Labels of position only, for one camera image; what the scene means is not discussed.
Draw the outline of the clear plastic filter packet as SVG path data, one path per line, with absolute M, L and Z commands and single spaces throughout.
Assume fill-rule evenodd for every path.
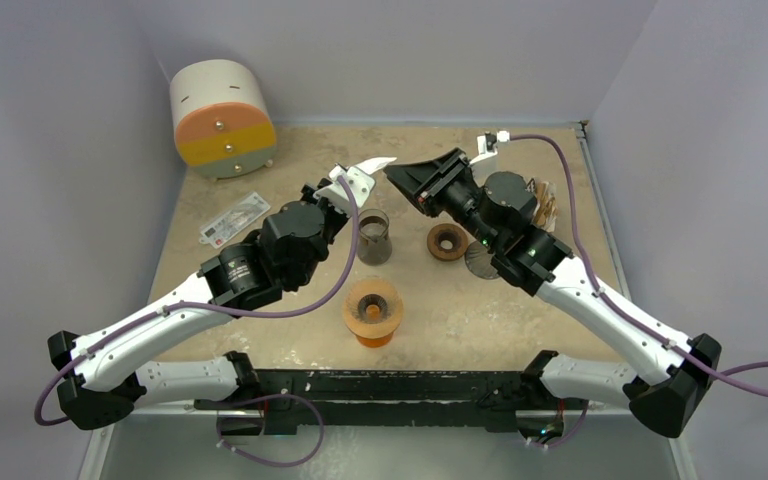
M 270 209 L 271 205 L 261 195 L 251 192 L 204 224 L 199 231 L 199 242 L 219 249 Z

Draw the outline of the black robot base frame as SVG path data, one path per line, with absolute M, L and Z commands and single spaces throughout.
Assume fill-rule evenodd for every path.
M 267 435 L 293 435 L 300 426 L 471 427 L 490 433 L 557 437 L 562 414 L 581 409 L 542 386 L 537 361 L 522 371 L 256 369 L 245 354 L 230 355 L 241 374 L 222 400 L 197 399 L 197 410 L 251 411 Z

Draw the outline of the white paper coffee filter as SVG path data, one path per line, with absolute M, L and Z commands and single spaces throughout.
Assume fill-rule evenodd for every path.
M 396 160 L 396 157 L 373 157 L 355 164 L 354 167 L 372 176 Z

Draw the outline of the clear ribbed glass dripper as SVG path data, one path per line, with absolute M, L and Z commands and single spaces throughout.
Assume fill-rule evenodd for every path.
M 351 286 L 345 306 L 350 319 L 361 324 L 380 324 L 401 311 L 402 300 L 389 281 L 368 277 Z

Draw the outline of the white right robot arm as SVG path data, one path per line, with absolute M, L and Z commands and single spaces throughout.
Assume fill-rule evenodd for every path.
M 387 180 L 422 214 L 447 213 L 491 255 L 509 285 L 563 311 L 622 357 L 585 361 L 542 353 L 521 392 L 536 407 L 556 398 L 625 407 L 649 430 L 679 437 L 713 384 L 721 344 L 690 337 L 592 280 L 583 257 L 532 222 L 537 199 L 516 173 L 490 174 L 477 184 L 465 153 L 454 149 L 426 162 L 389 165 Z

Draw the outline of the orange glass carafe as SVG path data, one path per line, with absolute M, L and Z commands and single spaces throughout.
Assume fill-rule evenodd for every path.
M 355 335 L 356 340 L 367 348 L 380 348 L 387 345 L 393 338 L 394 333 L 388 333 L 381 337 L 371 338 L 361 335 Z

